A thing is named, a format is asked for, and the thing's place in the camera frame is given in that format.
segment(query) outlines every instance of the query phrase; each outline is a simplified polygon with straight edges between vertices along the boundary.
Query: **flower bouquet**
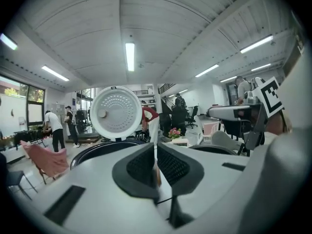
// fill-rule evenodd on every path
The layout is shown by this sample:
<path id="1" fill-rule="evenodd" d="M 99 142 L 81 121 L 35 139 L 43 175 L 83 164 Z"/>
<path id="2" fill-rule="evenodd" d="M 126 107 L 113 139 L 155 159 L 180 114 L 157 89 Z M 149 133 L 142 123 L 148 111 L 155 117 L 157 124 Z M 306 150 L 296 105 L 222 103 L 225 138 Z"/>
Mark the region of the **flower bouquet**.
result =
<path id="1" fill-rule="evenodd" d="M 175 127 L 169 131 L 169 138 L 171 138 L 171 139 L 179 138 L 180 134 L 181 134 L 181 129 L 179 128 L 177 130 Z"/>

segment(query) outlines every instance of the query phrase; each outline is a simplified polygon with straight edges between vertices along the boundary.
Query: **shelf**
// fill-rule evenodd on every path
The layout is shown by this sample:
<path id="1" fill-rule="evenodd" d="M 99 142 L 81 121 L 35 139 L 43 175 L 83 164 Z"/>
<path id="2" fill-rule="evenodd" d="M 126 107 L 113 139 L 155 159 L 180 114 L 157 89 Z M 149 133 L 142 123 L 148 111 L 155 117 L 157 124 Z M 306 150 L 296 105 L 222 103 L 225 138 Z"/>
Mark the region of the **shelf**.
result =
<path id="1" fill-rule="evenodd" d="M 146 103 L 146 104 L 141 104 L 142 106 L 150 106 L 150 105 L 156 105 L 156 102 L 154 103 Z"/>
<path id="2" fill-rule="evenodd" d="M 137 95 L 138 98 L 153 98 L 155 95 Z"/>

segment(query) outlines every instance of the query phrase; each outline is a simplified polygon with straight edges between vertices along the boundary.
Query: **window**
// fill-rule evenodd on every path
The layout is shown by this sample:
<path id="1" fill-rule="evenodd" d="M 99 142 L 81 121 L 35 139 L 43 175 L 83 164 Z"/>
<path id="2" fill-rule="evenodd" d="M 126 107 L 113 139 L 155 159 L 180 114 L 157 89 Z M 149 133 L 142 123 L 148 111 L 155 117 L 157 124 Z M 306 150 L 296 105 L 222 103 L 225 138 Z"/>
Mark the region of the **window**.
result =
<path id="1" fill-rule="evenodd" d="M 86 100 L 81 100 L 81 109 L 83 110 L 87 110 L 87 101 Z"/>
<path id="2" fill-rule="evenodd" d="M 28 104 L 28 121 L 29 122 L 43 122 L 42 118 L 43 105 Z"/>
<path id="3" fill-rule="evenodd" d="M 27 130 L 27 90 L 27 85 L 0 76 L 0 131 L 3 137 Z"/>
<path id="4" fill-rule="evenodd" d="M 28 100 L 43 103 L 44 91 L 39 88 L 29 87 Z"/>
<path id="5" fill-rule="evenodd" d="M 87 97 L 91 97 L 91 88 L 82 91 L 82 94 Z"/>
<path id="6" fill-rule="evenodd" d="M 95 92 L 96 92 L 95 88 L 91 88 L 91 98 L 92 99 L 94 99 L 94 97 L 95 97 Z"/>
<path id="7" fill-rule="evenodd" d="M 26 98 L 27 89 L 27 85 L 5 77 L 0 77 L 0 94 L 17 98 Z"/>

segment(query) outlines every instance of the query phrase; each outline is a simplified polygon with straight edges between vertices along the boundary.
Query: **black office chair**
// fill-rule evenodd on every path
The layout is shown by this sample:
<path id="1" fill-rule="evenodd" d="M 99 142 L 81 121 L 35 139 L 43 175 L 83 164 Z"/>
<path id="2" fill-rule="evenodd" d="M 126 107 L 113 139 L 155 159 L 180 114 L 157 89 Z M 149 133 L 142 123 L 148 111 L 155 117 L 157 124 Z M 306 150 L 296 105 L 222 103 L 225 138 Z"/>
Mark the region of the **black office chair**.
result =
<path id="1" fill-rule="evenodd" d="M 186 126 L 191 126 L 192 129 L 193 129 L 193 126 L 197 127 L 197 125 L 193 124 L 193 122 L 195 122 L 194 116 L 197 115 L 197 112 L 198 112 L 198 107 L 195 106 L 194 109 L 193 109 L 192 116 L 190 116 L 190 117 L 185 119 L 188 122 L 188 124 L 186 124 Z"/>
<path id="2" fill-rule="evenodd" d="M 0 154 L 0 174 L 1 174 L 1 181 L 0 185 L 2 186 L 2 183 L 5 184 L 5 186 L 18 186 L 20 191 L 31 200 L 31 197 L 25 192 L 25 190 L 20 186 L 20 181 L 23 176 L 25 176 L 23 171 L 16 171 L 16 172 L 9 172 L 6 167 L 6 158 L 3 154 Z M 25 176 L 26 180 L 30 184 L 30 186 L 35 190 L 36 193 L 37 190 L 34 188 L 34 186 L 29 182 L 28 178 Z"/>

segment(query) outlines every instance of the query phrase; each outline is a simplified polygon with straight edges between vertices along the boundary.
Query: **office chair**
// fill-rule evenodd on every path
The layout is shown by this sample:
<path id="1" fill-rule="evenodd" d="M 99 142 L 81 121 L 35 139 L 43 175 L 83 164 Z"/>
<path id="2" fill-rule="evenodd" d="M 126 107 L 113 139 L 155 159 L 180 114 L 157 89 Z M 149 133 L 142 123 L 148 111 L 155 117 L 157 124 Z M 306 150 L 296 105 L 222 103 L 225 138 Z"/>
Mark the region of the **office chair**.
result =
<path id="1" fill-rule="evenodd" d="M 193 126 L 196 126 L 196 127 L 197 127 L 197 125 L 193 124 L 193 122 L 195 122 L 194 116 L 197 115 L 197 112 L 198 112 L 198 107 L 195 106 L 194 109 L 193 109 L 192 116 L 186 118 L 186 121 L 188 122 L 188 124 L 186 124 L 186 127 L 187 127 L 187 126 L 191 126 L 192 129 L 193 129 Z"/>

